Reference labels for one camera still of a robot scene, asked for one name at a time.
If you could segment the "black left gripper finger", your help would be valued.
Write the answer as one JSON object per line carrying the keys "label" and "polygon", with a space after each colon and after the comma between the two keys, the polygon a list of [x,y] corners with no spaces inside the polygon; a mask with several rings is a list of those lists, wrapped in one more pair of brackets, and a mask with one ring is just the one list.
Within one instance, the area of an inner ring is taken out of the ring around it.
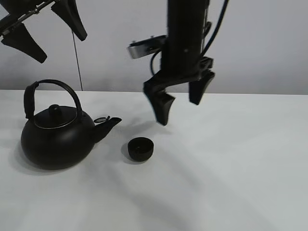
{"label": "black left gripper finger", "polygon": [[46,53],[33,40],[23,23],[4,35],[1,43],[27,54],[41,64],[47,59]]}
{"label": "black left gripper finger", "polygon": [[51,10],[70,27],[80,41],[87,38],[87,32],[80,19],[75,0],[57,0],[51,6]]}

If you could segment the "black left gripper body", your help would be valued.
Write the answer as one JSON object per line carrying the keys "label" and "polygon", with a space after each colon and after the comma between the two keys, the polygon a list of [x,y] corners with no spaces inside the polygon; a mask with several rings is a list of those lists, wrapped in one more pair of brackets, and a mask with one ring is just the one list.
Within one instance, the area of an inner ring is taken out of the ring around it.
{"label": "black left gripper body", "polygon": [[0,20],[0,35],[8,34],[12,27],[16,27],[24,20],[34,14],[38,14],[41,9],[57,3],[58,0],[1,0],[0,5],[7,11],[8,15]]}

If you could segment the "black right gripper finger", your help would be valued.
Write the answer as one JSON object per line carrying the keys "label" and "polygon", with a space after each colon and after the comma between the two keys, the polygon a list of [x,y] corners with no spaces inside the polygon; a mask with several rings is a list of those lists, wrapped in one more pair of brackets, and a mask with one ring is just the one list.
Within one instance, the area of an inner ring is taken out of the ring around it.
{"label": "black right gripper finger", "polygon": [[203,71],[196,81],[189,82],[189,100],[195,105],[199,105],[203,94],[215,77],[212,71]]}
{"label": "black right gripper finger", "polygon": [[166,126],[175,97],[167,94],[166,88],[157,87],[149,81],[144,83],[143,92],[152,106],[157,123]]}

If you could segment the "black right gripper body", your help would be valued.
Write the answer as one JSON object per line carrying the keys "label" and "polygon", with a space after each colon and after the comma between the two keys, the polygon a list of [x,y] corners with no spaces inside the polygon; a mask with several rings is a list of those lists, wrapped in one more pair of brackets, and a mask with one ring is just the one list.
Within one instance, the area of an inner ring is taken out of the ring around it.
{"label": "black right gripper body", "polygon": [[208,0],[169,0],[167,39],[161,69],[149,79],[149,92],[200,78],[200,54]]}

